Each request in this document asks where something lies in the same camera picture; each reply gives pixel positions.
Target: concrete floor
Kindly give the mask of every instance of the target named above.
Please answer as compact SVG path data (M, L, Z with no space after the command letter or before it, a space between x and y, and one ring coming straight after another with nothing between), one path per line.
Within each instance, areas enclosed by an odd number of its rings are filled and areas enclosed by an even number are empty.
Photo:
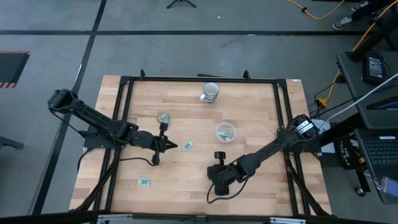
M322 21L310 19L295 6L263 0L193 0L193 9L166 0L108 0L100 30L331 30L331 23L349 14L344 3ZM100 0L0 2L0 30L91 30ZM301 0L314 14L323 15L336 2ZM366 21L350 30L366 30ZM15 89L0 90L0 135L24 142L23 151L0 152L0 217L26 215L42 175L59 121L47 111L55 89L72 88L85 47L86 35L0 35L1 50L30 50L32 55ZM244 36L244 35L122 35L97 36L79 97L95 105L103 75L194 76L197 73L241 77L302 79L308 104L328 86L337 71L336 54L351 50L358 36ZM384 42L376 48L389 50ZM350 98L337 85L331 106ZM351 110L335 121L354 113ZM72 125L87 125L72 118ZM83 139L68 130L43 212L66 212L76 179ZM397 205L383 205L377 193L358 197L351 171L323 170L332 211L343 218L394 223Z

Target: wheel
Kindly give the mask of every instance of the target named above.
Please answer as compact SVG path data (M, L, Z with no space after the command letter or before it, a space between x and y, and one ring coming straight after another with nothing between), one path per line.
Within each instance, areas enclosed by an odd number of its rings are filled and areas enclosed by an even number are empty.
M366 195L366 193L362 190L361 187L356 187L356 188L355 188L355 192L356 192L356 194L359 195L360 197L363 197L363 196Z

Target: wooden table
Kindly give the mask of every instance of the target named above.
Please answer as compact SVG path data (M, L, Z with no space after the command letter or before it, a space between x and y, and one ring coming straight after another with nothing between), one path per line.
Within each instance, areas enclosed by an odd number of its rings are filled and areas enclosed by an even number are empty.
M96 109L111 117L120 76L106 75L99 91ZM160 155L160 165L151 167L144 161L120 162L111 211L123 213L173 213L207 215L278 215L291 216L287 175L281 152L262 163L242 193L232 200L206 202L211 185L206 168L218 163L215 151L226 152L226 163L242 154L255 152L276 138L278 117L273 87L263 83L218 83L220 94L213 104L200 101L203 82L134 82L127 121L140 130L159 133L156 116L169 113L170 126L165 133L179 147ZM287 80L293 117L308 114L300 80ZM287 122L282 89L280 89L284 121ZM216 125L232 123L238 131L231 143L215 136ZM192 140L195 146L183 152L181 146ZM79 206L96 185L100 175L104 149L95 149L81 162L70 208ZM128 146L121 158L152 158L152 151ZM327 212L330 204L319 161L302 153L305 183ZM150 187L138 185L140 177L150 179ZM231 194L241 184L230 186ZM104 208L108 186L103 190L100 208ZM302 200L296 187L298 207ZM210 199L216 195L212 191Z

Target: orange and black hazard stripe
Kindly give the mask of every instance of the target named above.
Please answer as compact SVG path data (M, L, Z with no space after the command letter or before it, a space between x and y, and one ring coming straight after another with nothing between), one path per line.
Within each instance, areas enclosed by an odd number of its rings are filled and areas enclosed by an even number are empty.
M20 64L18 65L16 74L10 80L1 80L0 88L14 88L17 85L18 79L25 67L26 61L30 56L30 52L26 50L0 50L0 54L21 54L24 55Z

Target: clear plastic cup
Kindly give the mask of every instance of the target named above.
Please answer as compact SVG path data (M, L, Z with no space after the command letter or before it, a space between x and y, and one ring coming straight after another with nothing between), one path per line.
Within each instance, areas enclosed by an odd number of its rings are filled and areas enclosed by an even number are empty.
M236 136L236 128L228 122L222 122L216 127L216 137L222 142L230 142Z

